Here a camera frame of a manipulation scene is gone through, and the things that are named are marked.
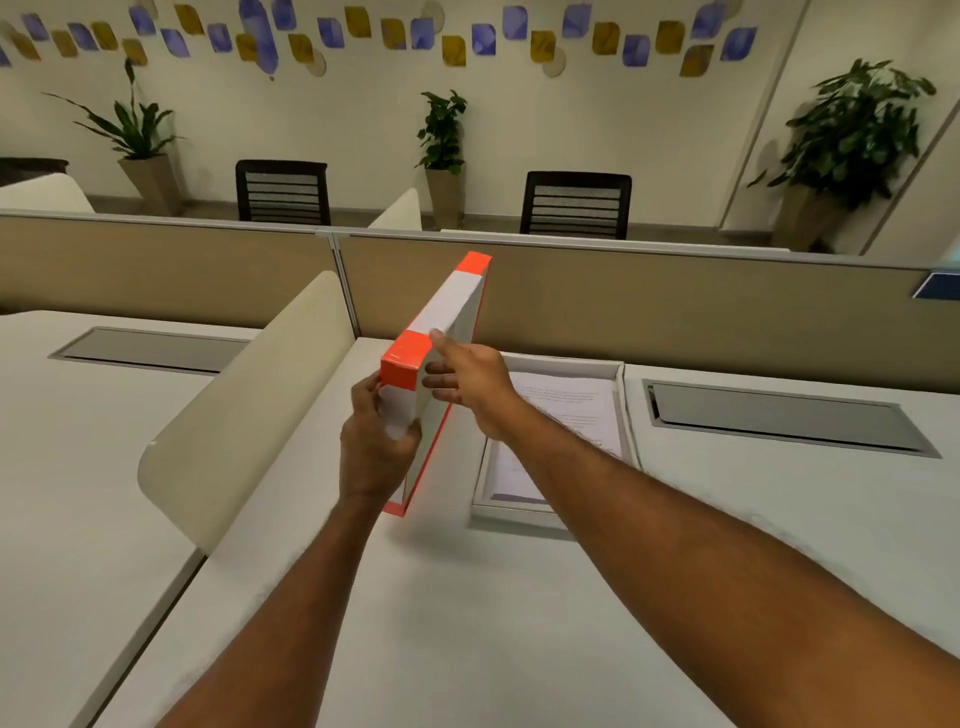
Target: box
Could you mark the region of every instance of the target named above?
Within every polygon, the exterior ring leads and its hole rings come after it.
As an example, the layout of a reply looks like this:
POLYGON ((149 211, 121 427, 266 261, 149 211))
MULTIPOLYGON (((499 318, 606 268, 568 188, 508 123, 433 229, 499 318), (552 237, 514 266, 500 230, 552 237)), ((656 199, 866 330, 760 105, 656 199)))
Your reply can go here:
MULTIPOLYGON (((527 354, 505 353, 503 359, 511 372, 529 372, 531 374, 552 376, 578 376, 594 379, 611 379, 615 396, 616 419, 620 430, 620 448, 624 462, 639 468, 636 454, 636 441, 627 413, 626 390, 623 383, 625 365, 620 361, 597 361, 593 359, 563 359, 553 356, 531 356, 527 354)), ((520 503, 493 498, 493 464, 496 461, 501 443, 487 440, 484 446, 480 474, 477 476, 473 491, 473 503, 470 513, 473 516, 497 521, 527 523, 566 530, 564 522, 553 512, 548 504, 520 503)))
POLYGON ((450 405, 435 400, 420 383, 426 365, 440 359, 429 333, 438 328, 460 344, 473 340, 490 261, 489 255, 468 253, 380 360, 380 417, 387 433, 399 439, 417 418, 423 432, 413 465, 384 508, 387 513, 406 514, 449 413, 450 405))

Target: orange and white box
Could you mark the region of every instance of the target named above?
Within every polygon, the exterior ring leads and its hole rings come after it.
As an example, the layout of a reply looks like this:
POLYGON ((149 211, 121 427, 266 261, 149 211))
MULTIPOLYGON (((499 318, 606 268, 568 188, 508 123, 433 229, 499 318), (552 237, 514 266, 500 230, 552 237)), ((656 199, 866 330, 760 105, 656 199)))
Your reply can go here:
POLYGON ((430 331, 438 328, 460 344, 473 340, 490 261, 489 255, 468 253, 380 359, 380 417, 387 432, 398 440, 417 418, 423 431, 413 465, 384 508, 387 513, 403 516, 407 512, 450 409, 433 399, 421 383, 426 365, 440 359, 430 331))

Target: green plant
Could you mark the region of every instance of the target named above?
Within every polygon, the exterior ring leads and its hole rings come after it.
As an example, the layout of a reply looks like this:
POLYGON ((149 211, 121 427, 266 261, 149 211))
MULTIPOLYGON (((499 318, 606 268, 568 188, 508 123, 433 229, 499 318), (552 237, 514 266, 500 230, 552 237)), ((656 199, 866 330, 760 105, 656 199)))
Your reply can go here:
POLYGON ((130 59, 127 59, 124 63, 124 68, 127 71, 127 78, 130 79, 130 106, 125 107, 119 101, 113 102, 113 111, 117 116, 117 121, 120 122, 119 125, 108 121, 103 116, 95 114, 82 104, 70 101, 70 99, 65 99, 56 93, 45 93, 44 95, 53 96, 56 99, 60 99, 67 104, 72 104, 86 111, 86 117, 96 124, 99 129, 94 129, 80 121, 75 121, 74 124, 79 124, 84 127, 84 129, 89 129, 93 133, 112 141, 116 145, 113 147, 113 151, 121 152, 124 158, 149 159, 157 157, 167 144, 176 139, 175 136, 167 136, 161 139, 157 133, 159 123, 173 112, 170 109, 161 111, 157 104, 150 104, 149 106, 144 106, 143 104, 138 105, 133 90, 133 83, 136 81, 136 76, 133 73, 133 63, 130 59), (142 114, 140 116, 136 113, 137 106, 140 106, 140 113, 142 114))
MULTIPOLYGON (((890 67, 858 59, 849 72, 827 79, 810 111, 790 119, 797 136, 781 162, 786 169, 768 186, 803 184, 835 195, 850 210, 875 194, 890 199, 890 182, 906 155, 918 157, 916 108, 907 105, 936 87, 890 67)), ((747 186, 766 177, 764 171, 747 186)))
POLYGON ((460 158, 460 130, 457 116, 467 110, 467 100, 453 89, 450 98, 445 99, 435 93, 424 91, 421 96, 430 100, 430 113, 426 116, 426 126, 417 133, 421 147, 426 146, 426 154, 417 166, 426 169, 448 169, 459 175, 464 168, 460 158))

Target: plant pot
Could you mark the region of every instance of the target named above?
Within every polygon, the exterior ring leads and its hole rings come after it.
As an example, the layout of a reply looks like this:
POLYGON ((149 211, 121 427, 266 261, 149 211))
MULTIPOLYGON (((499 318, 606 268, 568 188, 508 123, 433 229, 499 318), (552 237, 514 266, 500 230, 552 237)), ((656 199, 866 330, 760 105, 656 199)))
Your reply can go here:
POLYGON ((120 159, 120 166, 147 204, 151 215, 176 217, 183 211, 183 198, 177 188, 170 158, 159 155, 149 159, 120 159))
POLYGON ((817 240, 840 230, 849 216, 847 207, 831 193, 792 184, 783 195, 771 245, 807 253, 817 240))
POLYGON ((467 167, 455 175, 447 169, 426 170, 426 184, 433 201, 433 219, 437 230, 458 230, 464 224, 464 175, 467 167))

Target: office chair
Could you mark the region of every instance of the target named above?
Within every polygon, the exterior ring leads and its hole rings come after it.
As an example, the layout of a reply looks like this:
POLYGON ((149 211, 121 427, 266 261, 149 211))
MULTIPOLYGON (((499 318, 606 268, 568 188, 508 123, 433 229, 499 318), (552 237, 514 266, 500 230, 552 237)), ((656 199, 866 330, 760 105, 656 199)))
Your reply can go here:
POLYGON ((330 225, 326 164, 241 159, 236 166, 240 219, 258 223, 330 225))
POLYGON ((625 240, 633 185, 629 175, 530 172, 520 232, 625 240))

